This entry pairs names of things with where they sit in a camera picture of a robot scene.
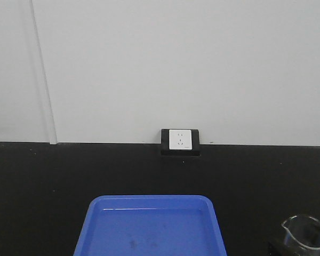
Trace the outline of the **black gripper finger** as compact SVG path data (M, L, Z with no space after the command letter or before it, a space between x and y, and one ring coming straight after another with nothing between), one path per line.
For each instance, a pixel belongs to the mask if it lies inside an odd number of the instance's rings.
M307 252L295 244L284 243L281 240L272 238L268 241L267 255L303 256L307 255Z
M320 247L320 222L309 219L302 229L302 244L308 247Z

